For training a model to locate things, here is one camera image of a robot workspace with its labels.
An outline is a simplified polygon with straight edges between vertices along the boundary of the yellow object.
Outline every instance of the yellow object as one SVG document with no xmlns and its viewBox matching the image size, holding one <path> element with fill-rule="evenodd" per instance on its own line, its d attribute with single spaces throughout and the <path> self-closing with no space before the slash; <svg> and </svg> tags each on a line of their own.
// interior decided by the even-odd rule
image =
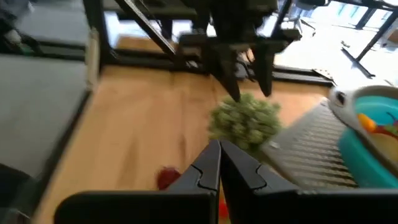
<svg viewBox="0 0 398 224">
<path fill-rule="evenodd" d="M 370 119 L 365 114 L 358 114 L 358 119 L 359 119 L 359 122 L 361 123 L 362 127 L 365 130 L 369 131 L 370 133 L 373 132 L 377 127 L 376 122 L 374 122 L 372 119 Z"/>
</svg>

